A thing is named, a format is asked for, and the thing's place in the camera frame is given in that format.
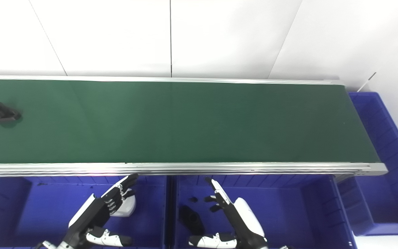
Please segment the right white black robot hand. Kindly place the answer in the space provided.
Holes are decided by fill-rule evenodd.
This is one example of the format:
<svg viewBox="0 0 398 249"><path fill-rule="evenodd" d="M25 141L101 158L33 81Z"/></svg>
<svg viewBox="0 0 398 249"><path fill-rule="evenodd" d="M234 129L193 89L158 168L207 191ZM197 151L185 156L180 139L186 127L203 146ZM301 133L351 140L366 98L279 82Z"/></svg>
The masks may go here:
<svg viewBox="0 0 398 249"><path fill-rule="evenodd" d="M206 249L267 249L264 230L248 203L241 197L231 201L218 181L210 177L205 177L205 181L212 187L214 194L205 197L204 201L216 202L210 211L222 210L234 233L190 236L188 244Z"/></svg>

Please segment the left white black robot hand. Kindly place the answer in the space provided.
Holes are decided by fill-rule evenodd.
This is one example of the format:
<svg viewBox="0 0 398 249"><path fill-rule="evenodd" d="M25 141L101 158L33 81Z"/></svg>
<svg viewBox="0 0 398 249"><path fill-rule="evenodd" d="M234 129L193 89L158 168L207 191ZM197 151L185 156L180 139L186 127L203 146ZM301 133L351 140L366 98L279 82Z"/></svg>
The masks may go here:
<svg viewBox="0 0 398 249"><path fill-rule="evenodd" d="M59 249L89 249L93 245L128 247L133 238L104 228L112 217L128 217L133 214L137 201L132 187L139 174L130 174L113 184L101 197L95 194L85 201L71 218L68 230L58 245Z"/></svg>

